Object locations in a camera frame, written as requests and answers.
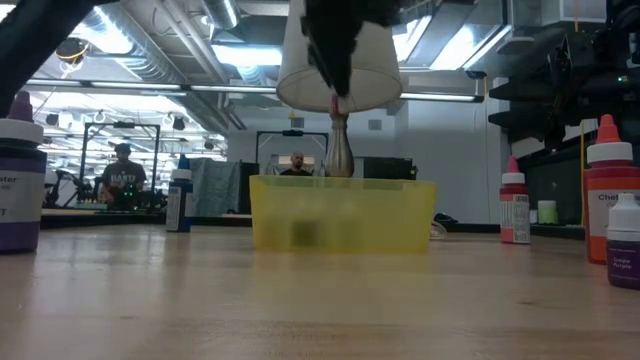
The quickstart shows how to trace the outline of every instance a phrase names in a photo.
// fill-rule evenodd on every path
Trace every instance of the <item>white cap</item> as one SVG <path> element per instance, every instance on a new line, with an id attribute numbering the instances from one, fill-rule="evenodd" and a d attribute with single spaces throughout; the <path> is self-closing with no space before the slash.
<path id="1" fill-rule="evenodd" d="M 502 184 L 524 184 L 524 174 L 504 173 L 502 174 Z"/>
<path id="2" fill-rule="evenodd" d="M 618 202 L 609 209 L 607 238 L 640 242 L 640 206 L 634 194 L 619 194 Z"/>
<path id="3" fill-rule="evenodd" d="M 191 180 L 191 170 L 189 169 L 176 169 L 171 173 L 171 178 L 174 180 Z"/>
<path id="4" fill-rule="evenodd" d="M 0 119 L 0 138 L 29 141 L 42 144 L 44 129 L 38 124 L 24 120 Z"/>
<path id="5" fill-rule="evenodd" d="M 587 148 L 587 162 L 589 164 L 615 160 L 633 161 L 633 148 L 630 143 L 610 142 L 594 144 Z"/>

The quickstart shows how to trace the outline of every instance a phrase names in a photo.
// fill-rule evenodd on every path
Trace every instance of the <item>purple bottle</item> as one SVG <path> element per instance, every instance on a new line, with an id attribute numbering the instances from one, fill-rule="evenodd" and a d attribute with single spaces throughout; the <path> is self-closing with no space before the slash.
<path id="1" fill-rule="evenodd" d="M 20 92 L 0 119 L 0 253 L 38 247 L 47 154 L 37 149 L 44 131 L 32 111 Z"/>
<path id="2" fill-rule="evenodd" d="M 619 194 L 609 209 L 607 273 L 611 285 L 640 290 L 640 206 L 634 194 Z"/>

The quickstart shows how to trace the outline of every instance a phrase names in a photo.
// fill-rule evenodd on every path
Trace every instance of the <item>orange cap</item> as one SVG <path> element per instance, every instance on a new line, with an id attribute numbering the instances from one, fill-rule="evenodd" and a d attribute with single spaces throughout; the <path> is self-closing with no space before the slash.
<path id="1" fill-rule="evenodd" d="M 618 128 L 613 123 L 613 116 L 607 114 L 600 118 L 600 128 L 598 128 L 598 140 L 596 144 L 620 142 Z"/>

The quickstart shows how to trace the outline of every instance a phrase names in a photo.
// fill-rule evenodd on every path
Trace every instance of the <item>white label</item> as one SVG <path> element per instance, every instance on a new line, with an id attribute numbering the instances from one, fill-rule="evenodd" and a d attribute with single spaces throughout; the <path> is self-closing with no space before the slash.
<path id="1" fill-rule="evenodd" d="M 618 194 L 630 193 L 640 201 L 640 190 L 591 190 L 589 201 L 589 235 L 607 237 L 609 225 L 609 208 L 618 202 Z"/>
<path id="2" fill-rule="evenodd" d="M 180 197 L 182 189 L 179 187 L 169 188 L 167 199 L 167 230 L 178 231 L 180 225 Z"/>
<path id="3" fill-rule="evenodd" d="M 529 231 L 529 195 L 513 195 L 513 201 L 502 201 L 500 227 L 513 229 L 513 242 L 531 242 Z"/>
<path id="4" fill-rule="evenodd" d="M 40 221 L 44 174 L 0 171 L 0 223 Z"/>
<path id="5" fill-rule="evenodd" d="M 193 193 L 187 193 L 184 198 L 184 217 L 193 217 Z"/>

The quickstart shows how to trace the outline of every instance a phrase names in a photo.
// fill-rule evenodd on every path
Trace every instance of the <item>white lampshade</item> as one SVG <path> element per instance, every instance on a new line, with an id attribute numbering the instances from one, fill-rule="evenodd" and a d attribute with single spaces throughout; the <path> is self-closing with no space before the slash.
<path id="1" fill-rule="evenodd" d="M 304 13 L 304 0 L 291 0 L 276 92 L 282 102 L 294 109 L 329 112 L 331 90 L 308 62 L 309 40 L 300 30 L 300 16 Z M 402 93 L 391 28 L 365 22 L 357 41 L 351 57 L 348 112 L 380 107 L 397 100 Z"/>

